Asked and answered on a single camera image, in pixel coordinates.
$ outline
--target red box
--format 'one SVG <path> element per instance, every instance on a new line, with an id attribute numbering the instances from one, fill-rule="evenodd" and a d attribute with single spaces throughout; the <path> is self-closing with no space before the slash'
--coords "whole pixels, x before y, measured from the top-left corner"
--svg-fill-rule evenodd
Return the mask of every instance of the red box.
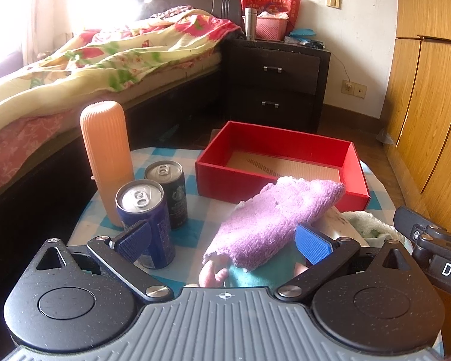
<path id="1" fill-rule="evenodd" d="M 324 165 L 337 169 L 346 193 L 339 211 L 364 210 L 369 190 L 354 144 L 314 134 L 229 121 L 198 157 L 198 193 L 220 201 L 239 203 L 258 194 L 277 177 L 227 167 L 234 151 Z"/>

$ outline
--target orange cylindrical container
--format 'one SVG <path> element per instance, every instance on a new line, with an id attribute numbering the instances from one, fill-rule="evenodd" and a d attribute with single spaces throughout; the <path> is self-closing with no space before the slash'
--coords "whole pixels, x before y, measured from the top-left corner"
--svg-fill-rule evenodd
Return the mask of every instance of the orange cylindrical container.
<path id="1" fill-rule="evenodd" d="M 91 104 L 80 115 L 80 128 L 107 216 L 120 227 L 115 195 L 134 179 L 124 110 L 111 100 Z"/>

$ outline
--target red shopping bag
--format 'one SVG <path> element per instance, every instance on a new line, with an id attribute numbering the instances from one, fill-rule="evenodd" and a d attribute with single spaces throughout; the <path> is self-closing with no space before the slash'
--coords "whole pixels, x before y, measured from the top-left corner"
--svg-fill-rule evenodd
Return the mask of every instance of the red shopping bag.
<path id="1" fill-rule="evenodd" d="M 294 29 L 301 0 L 241 0 L 242 12 L 246 8 L 256 8 L 257 14 L 286 12 L 289 16 L 286 35 Z"/>

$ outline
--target cardboard bottom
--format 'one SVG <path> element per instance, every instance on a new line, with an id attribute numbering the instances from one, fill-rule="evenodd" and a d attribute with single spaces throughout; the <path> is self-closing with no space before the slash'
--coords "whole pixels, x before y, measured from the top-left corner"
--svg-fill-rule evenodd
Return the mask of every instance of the cardboard bottom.
<path id="1" fill-rule="evenodd" d="M 232 152 L 227 167 L 272 177 L 292 176 L 306 181 L 314 179 L 341 181 L 339 170 L 336 168 L 238 150 Z"/>

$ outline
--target blue and white tablecloth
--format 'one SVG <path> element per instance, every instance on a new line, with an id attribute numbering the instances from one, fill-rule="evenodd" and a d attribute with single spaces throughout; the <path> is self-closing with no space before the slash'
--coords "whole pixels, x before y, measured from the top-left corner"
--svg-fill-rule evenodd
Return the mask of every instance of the blue and white tablecloth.
<path id="1" fill-rule="evenodd" d="M 197 192 L 195 177 L 195 161 L 201 150 L 145 148 L 132 152 L 133 170 L 136 179 L 144 177 L 145 168 L 158 160 L 174 160 L 182 165 L 186 178 L 187 209 L 189 220 L 172 232 L 172 240 L 176 246 L 176 257 L 164 269 L 150 270 L 139 266 L 153 277 L 171 287 L 175 294 L 186 283 L 197 283 L 198 273 L 202 268 L 202 255 L 219 230 L 220 224 L 226 220 L 235 205 L 201 197 Z M 395 207 L 383 184 L 369 167 L 361 162 L 366 176 L 371 201 L 366 211 L 384 223 L 393 225 Z M 91 238 L 99 235 L 116 236 L 121 228 L 114 226 L 105 213 L 98 193 L 85 208 L 77 223 L 68 245 L 84 245 Z M 441 336 L 435 343 L 434 350 L 441 355 L 443 342 Z"/>

